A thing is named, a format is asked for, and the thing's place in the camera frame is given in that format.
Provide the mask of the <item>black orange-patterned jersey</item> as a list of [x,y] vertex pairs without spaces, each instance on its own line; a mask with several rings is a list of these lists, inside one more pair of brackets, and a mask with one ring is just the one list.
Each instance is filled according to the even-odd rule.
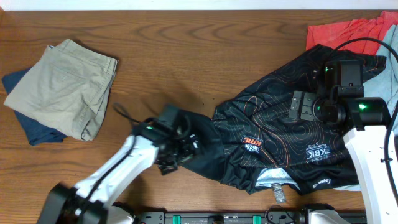
[[384,56],[335,52],[317,45],[215,108],[190,113],[202,150],[185,167],[249,194],[288,185],[299,194],[360,189],[353,161],[335,128],[289,117],[294,91],[317,90],[325,60],[359,60],[366,80],[386,67]]

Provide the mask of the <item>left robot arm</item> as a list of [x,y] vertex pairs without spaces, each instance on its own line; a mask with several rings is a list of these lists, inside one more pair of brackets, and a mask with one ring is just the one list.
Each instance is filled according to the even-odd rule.
[[121,105],[114,109],[132,128],[123,146],[73,187],[57,184],[47,195],[38,223],[133,223],[133,215],[114,206],[129,184],[154,164],[167,175],[194,157],[198,144],[188,112],[166,105],[159,117],[137,121]]

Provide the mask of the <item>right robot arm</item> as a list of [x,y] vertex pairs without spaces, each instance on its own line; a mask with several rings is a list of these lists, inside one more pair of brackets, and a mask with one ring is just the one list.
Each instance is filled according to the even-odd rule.
[[368,223],[397,223],[397,155],[386,102],[365,97],[358,60],[322,65],[318,91],[295,91],[289,117],[338,128],[361,187]]

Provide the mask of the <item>red t-shirt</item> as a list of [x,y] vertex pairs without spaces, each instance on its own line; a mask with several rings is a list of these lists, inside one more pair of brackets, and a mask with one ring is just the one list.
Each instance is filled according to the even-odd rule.
[[335,48],[349,40],[370,37],[383,40],[391,26],[397,24],[397,13],[383,11],[373,19],[354,19],[308,27],[306,49],[317,44]]

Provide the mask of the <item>light blue t-shirt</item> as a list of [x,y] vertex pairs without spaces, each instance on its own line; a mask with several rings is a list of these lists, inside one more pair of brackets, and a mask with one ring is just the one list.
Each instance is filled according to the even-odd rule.
[[[389,112],[392,113],[397,103],[397,61],[383,46],[379,48],[376,55],[386,57],[386,68],[379,75],[364,83],[364,95],[381,97],[387,103]],[[297,190],[299,194],[304,194],[299,185],[282,168],[263,169],[257,178],[255,189],[262,190],[271,187],[273,184],[288,185]],[[354,192],[361,190],[358,184],[336,184],[336,182],[329,180],[325,180],[319,184],[315,183],[314,186],[318,190],[329,188]]]

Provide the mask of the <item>folded khaki trousers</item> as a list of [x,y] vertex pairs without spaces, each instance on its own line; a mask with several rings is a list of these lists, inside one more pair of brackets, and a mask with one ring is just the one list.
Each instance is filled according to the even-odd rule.
[[47,46],[4,104],[81,141],[97,136],[118,61],[67,39]]

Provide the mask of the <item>folded navy blue garment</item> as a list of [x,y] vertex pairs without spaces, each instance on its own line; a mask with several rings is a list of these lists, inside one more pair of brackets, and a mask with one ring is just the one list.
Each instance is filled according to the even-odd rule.
[[[19,81],[28,71],[29,68],[18,72],[10,73],[2,78],[2,84],[7,94],[10,94],[10,92],[14,89],[14,87],[19,83]],[[41,143],[63,142],[63,140],[67,137],[60,131],[44,126],[38,121],[29,118],[22,113],[14,111],[14,114],[18,122],[22,126],[25,135],[27,136],[27,140],[31,146],[36,146]]]

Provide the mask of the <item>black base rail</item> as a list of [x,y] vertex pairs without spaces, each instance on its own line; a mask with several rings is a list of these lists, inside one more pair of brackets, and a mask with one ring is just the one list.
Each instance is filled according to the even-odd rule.
[[136,217],[137,224],[310,224],[310,223],[354,223],[367,224],[364,212],[337,212],[329,204],[309,204],[300,210],[288,210],[273,205],[264,212],[143,212]]

